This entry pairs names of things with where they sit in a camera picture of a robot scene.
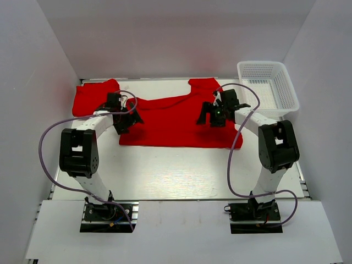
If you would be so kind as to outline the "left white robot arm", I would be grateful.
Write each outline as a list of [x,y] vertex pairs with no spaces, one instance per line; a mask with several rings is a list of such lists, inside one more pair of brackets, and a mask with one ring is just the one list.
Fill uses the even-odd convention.
[[98,167],[98,138],[109,128],[114,127],[118,135],[126,134],[129,128],[143,123],[136,110],[137,103],[122,102],[119,93],[108,93],[101,104],[81,125],[64,129],[61,133],[59,167],[74,178],[92,197],[94,202],[111,202],[113,195],[104,185]]

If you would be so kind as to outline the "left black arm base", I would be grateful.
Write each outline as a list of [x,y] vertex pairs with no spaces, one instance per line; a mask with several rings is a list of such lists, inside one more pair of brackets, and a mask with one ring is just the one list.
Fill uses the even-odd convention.
[[138,221],[138,202],[121,202],[116,205],[93,202],[85,197],[80,232],[81,233],[132,233]]

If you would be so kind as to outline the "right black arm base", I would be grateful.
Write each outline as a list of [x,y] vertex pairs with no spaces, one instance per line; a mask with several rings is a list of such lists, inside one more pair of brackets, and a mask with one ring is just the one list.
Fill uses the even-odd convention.
[[231,234],[283,233],[281,215],[275,199],[258,203],[255,198],[247,202],[229,203],[224,206],[229,214]]

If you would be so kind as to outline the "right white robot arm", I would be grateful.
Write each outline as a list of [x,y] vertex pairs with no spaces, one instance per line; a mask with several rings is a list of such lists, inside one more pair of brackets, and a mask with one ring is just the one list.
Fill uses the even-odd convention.
[[[240,104],[235,90],[220,91],[214,94],[214,102],[203,102],[198,125],[206,123],[207,115],[213,127],[224,127],[226,121],[234,121],[240,127],[231,145],[227,162],[227,184],[230,192],[237,197],[255,199],[265,203],[275,199],[276,194],[290,193],[290,190],[278,190],[283,176],[300,157],[293,125],[290,121],[276,121],[257,112],[261,101],[255,91],[247,86],[256,98],[257,105]],[[237,193],[231,186],[230,167],[232,155],[241,131],[246,128],[258,138],[258,157],[261,171],[257,183],[248,195]]]

